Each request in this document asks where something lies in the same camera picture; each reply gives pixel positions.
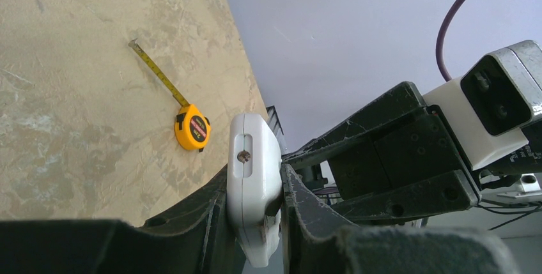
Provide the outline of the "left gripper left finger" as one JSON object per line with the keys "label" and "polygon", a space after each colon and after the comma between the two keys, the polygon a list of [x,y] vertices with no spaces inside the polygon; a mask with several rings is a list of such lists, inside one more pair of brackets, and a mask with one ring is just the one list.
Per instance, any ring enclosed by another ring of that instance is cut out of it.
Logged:
{"label": "left gripper left finger", "polygon": [[227,170],[134,227],[116,219],[1,222],[2,273],[241,273]]}

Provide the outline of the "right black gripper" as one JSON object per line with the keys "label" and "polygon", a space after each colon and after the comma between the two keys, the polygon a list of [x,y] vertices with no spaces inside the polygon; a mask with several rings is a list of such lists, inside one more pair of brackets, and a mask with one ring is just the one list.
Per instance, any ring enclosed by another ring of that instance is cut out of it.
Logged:
{"label": "right black gripper", "polygon": [[443,112],[400,82],[323,135],[283,156],[299,169],[328,160],[355,224],[401,224],[465,211],[481,192]]}

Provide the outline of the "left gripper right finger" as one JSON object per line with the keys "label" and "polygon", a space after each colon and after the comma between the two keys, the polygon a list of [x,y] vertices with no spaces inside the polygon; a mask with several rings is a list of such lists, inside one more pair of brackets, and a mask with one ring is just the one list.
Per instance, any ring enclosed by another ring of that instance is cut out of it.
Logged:
{"label": "left gripper right finger", "polygon": [[519,273],[510,249],[476,229],[359,226],[281,166],[285,273]]}

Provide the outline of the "white remote control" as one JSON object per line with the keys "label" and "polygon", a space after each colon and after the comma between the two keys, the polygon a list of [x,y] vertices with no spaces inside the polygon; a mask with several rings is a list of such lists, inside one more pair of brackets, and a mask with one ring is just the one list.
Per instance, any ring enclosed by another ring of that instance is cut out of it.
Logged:
{"label": "white remote control", "polygon": [[281,149],[259,115],[236,115],[230,125],[226,206],[235,236],[252,267],[264,268],[279,244],[283,198]]}

